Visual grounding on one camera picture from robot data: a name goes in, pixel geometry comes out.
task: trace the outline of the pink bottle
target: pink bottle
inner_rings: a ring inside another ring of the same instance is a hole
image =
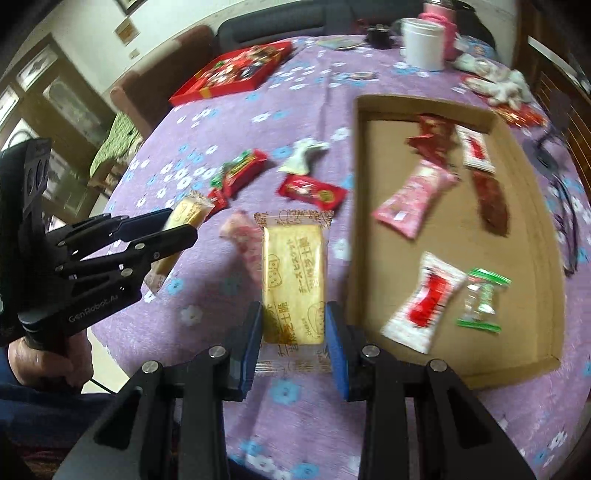
[[[418,17],[421,20],[429,20],[445,27],[443,57],[446,60],[453,61],[458,56],[458,50],[455,48],[457,25],[456,11],[453,8],[452,0],[429,0],[424,3],[424,13]]]

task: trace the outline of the blue gripper pad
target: blue gripper pad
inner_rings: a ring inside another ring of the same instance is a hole
[[[329,349],[333,378],[336,388],[343,400],[349,400],[349,363],[341,343],[339,326],[343,322],[340,307],[334,302],[328,302],[324,310],[324,335]]]
[[[263,307],[258,302],[253,302],[248,307],[245,326],[248,326],[249,336],[241,361],[241,381],[239,385],[239,389],[245,397],[250,392],[255,378],[256,362],[262,340],[262,312]]]

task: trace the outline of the white cup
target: white cup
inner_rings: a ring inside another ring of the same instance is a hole
[[[432,72],[443,70],[445,27],[419,18],[403,18],[401,23],[406,62]]]

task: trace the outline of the plastic bag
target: plastic bag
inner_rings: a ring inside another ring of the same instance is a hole
[[[460,327],[499,333],[501,326],[495,321],[498,294],[511,285],[511,280],[482,268],[468,272],[468,295],[466,309],[457,320]]]
[[[256,213],[263,230],[263,343],[257,372],[330,371],[324,340],[328,231],[333,212]]]
[[[163,230],[170,230],[181,225],[189,224],[197,230],[212,211],[214,205],[210,199],[199,192],[192,191],[180,201],[166,220]],[[157,294],[166,278],[176,265],[182,252],[170,255],[152,263],[152,268],[144,281],[153,294]]]

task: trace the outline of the picture frame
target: picture frame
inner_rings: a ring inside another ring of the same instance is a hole
[[[131,15],[137,10],[146,0],[116,0],[121,10],[125,15]]]

